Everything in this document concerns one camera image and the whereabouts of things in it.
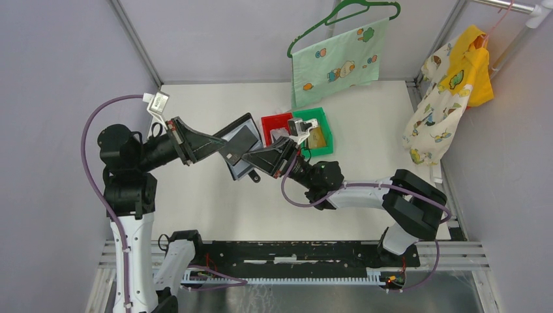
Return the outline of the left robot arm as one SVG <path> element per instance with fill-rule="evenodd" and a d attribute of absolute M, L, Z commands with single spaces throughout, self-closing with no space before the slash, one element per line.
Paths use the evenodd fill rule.
<path fill-rule="evenodd" d="M 166 122 L 165 133 L 142 142 L 140 132 L 122 124 L 98 135 L 105 164 L 100 199 L 107 206 L 115 239 L 117 295 L 114 312 L 169 311 L 177 304 L 176 278 L 153 276 L 151 234 L 155 219 L 156 168 L 174 160 L 189 166 L 227 146 L 227 141 L 188 127 L 179 117 Z"/>

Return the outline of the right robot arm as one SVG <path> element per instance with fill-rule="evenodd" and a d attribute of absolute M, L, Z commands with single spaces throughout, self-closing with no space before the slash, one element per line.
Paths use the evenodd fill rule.
<path fill-rule="evenodd" d="M 347 181 L 337 161 L 311 164 L 289 138 L 245 152 L 241 160 L 280 179 L 283 197 L 296 207 L 385 211 L 394 221 L 376 249 L 385 266 L 395 265 L 415 243 L 435 240 L 439 226 L 452 216 L 447 196 L 409 170 L 399 169 L 380 180 Z"/>

